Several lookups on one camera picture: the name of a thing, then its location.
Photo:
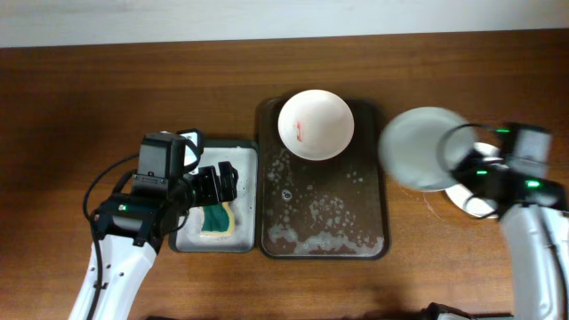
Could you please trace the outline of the green and yellow sponge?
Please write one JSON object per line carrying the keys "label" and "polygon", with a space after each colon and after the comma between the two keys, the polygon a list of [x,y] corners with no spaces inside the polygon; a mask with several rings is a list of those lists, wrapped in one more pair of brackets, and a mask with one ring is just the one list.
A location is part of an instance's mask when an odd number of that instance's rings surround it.
{"label": "green and yellow sponge", "polygon": [[227,202],[204,206],[202,236],[230,236],[235,229],[235,216]]}

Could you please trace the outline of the pale grey-blue plate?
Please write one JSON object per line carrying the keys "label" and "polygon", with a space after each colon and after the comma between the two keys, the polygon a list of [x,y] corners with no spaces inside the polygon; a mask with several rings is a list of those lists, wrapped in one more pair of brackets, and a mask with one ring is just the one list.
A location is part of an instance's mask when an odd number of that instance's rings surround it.
{"label": "pale grey-blue plate", "polygon": [[379,159],[406,188],[437,192],[458,183],[451,169],[478,140],[467,121],[446,108],[414,108],[396,116],[381,132]]}

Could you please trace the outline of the white plate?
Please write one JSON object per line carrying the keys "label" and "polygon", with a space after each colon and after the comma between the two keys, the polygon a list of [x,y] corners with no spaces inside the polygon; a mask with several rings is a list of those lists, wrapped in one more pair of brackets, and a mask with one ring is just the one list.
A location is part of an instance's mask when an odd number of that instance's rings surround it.
{"label": "white plate", "polygon": [[[499,149],[491,144],[477,142],[475,150],[484,156],[484,160],[498,159]],[[445,194],[455,206],[474,218],[483,217],[497,209],[493,200],[473,197],[473,193],[461,184],[447,188]]]}
{"label": "white plate", "polygon": [[355,119],[346,101],[324,90],[307,90],[287,100],[277,118],[281,141],[294,155],[323,161],[351,142]]}

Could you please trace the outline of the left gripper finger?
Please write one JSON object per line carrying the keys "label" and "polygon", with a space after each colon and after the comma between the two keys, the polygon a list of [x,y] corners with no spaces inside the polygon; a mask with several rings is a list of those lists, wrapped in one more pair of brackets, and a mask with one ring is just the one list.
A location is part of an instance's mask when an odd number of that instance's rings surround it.
{"label": "left gripper finger", "polygon": [[229,161],[219,162],[220,169],[220,199],[222,202],[230,202],[236,199],[238,171]]}
{"label": "left gripper finger", "polygon": [[222,202],[220,178],[213,165],[201,167],[195,175],[195,205],[210,206]]}

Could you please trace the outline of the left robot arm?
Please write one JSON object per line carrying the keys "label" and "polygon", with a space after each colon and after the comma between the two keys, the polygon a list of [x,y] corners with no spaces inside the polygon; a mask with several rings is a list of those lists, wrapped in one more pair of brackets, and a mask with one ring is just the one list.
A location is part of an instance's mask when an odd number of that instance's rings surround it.
{"label": "left robot arm", "polygon": [[135,296],[167,236],[199,209],[207,236],[235,227],[229,202],[238,172],[230,162],[200,166],[204,135],[197,129],[144,136],[137,168],[125,172],[96,209],[84,210],[92,251],[73,319],[126,319]]}

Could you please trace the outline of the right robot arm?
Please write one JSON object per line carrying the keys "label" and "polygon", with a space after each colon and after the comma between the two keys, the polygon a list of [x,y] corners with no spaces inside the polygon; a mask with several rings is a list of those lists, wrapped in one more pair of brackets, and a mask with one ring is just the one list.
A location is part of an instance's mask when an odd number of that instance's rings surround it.
{"label": "right robot arm", "polygon": [[[487,160],[476,151],[481,128],[501,143]],[[529,124],[447,124],[428,128],[435,165],[471,199],[493,203],[512,260],[518,319],[568,317],[568,200],[547,179],[551,135]]]}

